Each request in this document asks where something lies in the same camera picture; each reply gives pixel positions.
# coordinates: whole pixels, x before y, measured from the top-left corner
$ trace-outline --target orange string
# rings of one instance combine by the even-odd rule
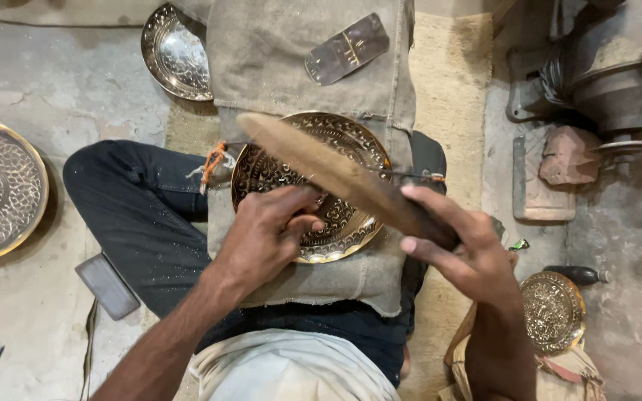
[[[210,178],[212,178],[212,172],[215,170],[215,167],[217,167],[222,159],[224,159],[223,152],[225,151],[225,148],[227,148],[227,145],[225,144],[225,141],[220,141],[217,146],[213,149],[210,150],[210,152],[207,155],[207,160],[205,160],[205,172],[202,174],[202,184],[207,185],[210,183]]]

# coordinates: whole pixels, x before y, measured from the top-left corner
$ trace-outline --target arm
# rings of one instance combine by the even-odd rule
[[[432,241],[406,237],[403,251],[438,269],[460,292],[477,301],[466,370],[476,400],[535,400],[536,364],[526,335],[522,294],[492,220],[468,212],[429,188],[403,187],[406,197],[450,224],[462,240],[468,263]]]
[[[294,186],[248,195],[195,287],[136,343],[92,400],[172,400],[205,332],[298,255],[304,232],[323,229],[317,216],[292,217],[313,209],[318,195]]]

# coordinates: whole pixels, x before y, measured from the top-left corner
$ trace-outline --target rope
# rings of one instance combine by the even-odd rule
[[[227,162],[223,164],[223,167],[226,167],[227,169],[233,168],[236,160],[232,155],[227,153],[227,143],[225,141],[220,141],[217,146],[207,154],[205,165],[192,170],[187,176],[185,176],[185,178],[190,178],[197,173],[202,173],[200,193],[204,195],[207,191],[207,185],[210,183],[210,178],[212,178],[212,173],[215,168],[222,163],[222,160],[225,159]]]

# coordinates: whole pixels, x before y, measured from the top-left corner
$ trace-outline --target whetstone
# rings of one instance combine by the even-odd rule
[[[513,214],[522,220],[569,221],[576,213],[575,186],[550,186],[539,177],[549,124],[514,139]]]

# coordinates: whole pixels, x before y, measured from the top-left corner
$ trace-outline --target fingernail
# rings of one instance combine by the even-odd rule
[[[405,253],[413,253],[417,248],[417,241],[414,238],[405,237],[400,241],[400,249]]]

